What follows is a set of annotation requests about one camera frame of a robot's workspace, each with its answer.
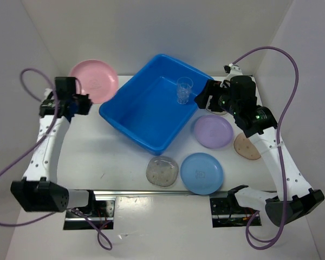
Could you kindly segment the clear plastic cup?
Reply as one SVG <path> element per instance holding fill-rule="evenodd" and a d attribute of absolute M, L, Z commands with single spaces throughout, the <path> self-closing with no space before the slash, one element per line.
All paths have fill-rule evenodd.
<path fill-rule="evenodd" d="M 193 81 L 189 77 L 180 77 L 177 80 L 177 90 L 178 89 L 189 89 L 192 90 Z"/>
<path fill-rule="evenodd" d="M 177 102 L 181 105 L 185 105 L 189 101 L 191 91 L 189 89 L 177 90 Z"/>

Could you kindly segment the pink round plate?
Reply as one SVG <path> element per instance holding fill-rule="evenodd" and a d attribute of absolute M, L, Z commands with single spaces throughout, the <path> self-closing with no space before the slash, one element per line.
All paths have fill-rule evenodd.
<path fill-rule="evenodd" d="M 80 81 L 81 93 L 88 94 L 94 104 L 109 101 L 119 89 L 116 71 L 100 60 L 85 60 L 75 65 L 69 76 Z"/>

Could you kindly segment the purple round plate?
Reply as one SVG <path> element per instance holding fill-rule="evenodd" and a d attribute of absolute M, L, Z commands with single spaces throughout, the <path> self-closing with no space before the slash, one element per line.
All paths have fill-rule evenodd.
<path fill-rule="evenodd" d="M 233 139 L 232 126 L 217 115 L 201 116 L 194 124 L 193 132 L 197 141 L 210 149 L 223 148 Z"/>

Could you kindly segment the blue round plate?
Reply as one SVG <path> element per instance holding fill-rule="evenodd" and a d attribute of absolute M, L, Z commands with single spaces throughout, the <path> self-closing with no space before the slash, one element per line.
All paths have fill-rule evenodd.
<path fill-rule="evenodd" d="M 198 195 L 218 191 L 224 181 L 224 172 L 219 161 L 206 153 L 194 153 L 182 162 L 180 177 L 184 186 Z"/>

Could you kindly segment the grey translucent speckled dish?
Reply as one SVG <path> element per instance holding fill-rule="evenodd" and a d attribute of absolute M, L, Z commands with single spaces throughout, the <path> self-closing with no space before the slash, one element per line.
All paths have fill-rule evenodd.
<path fill-rule="evenodd" d="M 158 187 L 168 188 L 176 182 L 179 174 L 178 163 L 163 155 L 153 157 L 146 168 L 147 180 Z"/>

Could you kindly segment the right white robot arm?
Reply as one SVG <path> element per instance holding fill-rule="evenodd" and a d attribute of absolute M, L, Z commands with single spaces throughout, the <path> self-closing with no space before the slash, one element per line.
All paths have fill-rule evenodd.
<path fill-rule="evenodd" d="M 258 150 L 274 181 L 276 192 L 264 192 L 247 185 L 227 193 L 227 207 L 239 213 L 245 207 L 264 211 L 276 225 L 285 225 L 313 211 L 325 197 L 315 190 L 297 168 L 279 132 L 270 109 L 257 104 L 256 84 L 249 76 L 234 76 L 229 81 L 208 79 L 194 98 L 198 108 L 226 111 Z"/>

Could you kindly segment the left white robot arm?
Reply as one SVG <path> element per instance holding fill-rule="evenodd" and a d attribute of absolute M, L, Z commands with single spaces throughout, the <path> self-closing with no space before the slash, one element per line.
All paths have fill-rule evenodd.
<path fill-rule="evenodd" d="M 10 191 L 27 212 L 63 212 L 78 208 L 84 216 L 96 213 L 98 204 L 90 190 L 68 189 L 57 183 L 57 166 L 64 137 L 72 117 L 87 115 L 89 96 L 77 93 L 75 77 L 56 77 L 56 92 L 40 105 L 40 126 L 32 157 L 22 180 L 13 181 Z"/>

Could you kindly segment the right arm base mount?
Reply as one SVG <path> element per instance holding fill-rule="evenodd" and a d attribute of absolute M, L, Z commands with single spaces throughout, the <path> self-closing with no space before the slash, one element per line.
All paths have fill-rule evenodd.
<path fill-rule="evenodd" d="M 210 208 L 213 228 L 245 227 L 256 212 L 243 207 L 235 211 L 223 197 L 210 197 Z"/>

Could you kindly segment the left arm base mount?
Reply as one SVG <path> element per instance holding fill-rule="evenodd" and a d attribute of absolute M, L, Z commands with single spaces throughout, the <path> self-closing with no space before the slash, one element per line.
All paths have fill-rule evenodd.
<path fill-rule="evenodd" d="M 114 227 L 115 198 L 96 198 L 91 211 L 81 211 L 89 221 L 97 228 L 112 230 Z M 91 230 L 93 227 L 79 214 L 71 211 L 66 212 L 64 219 L 64 230 Z"/>

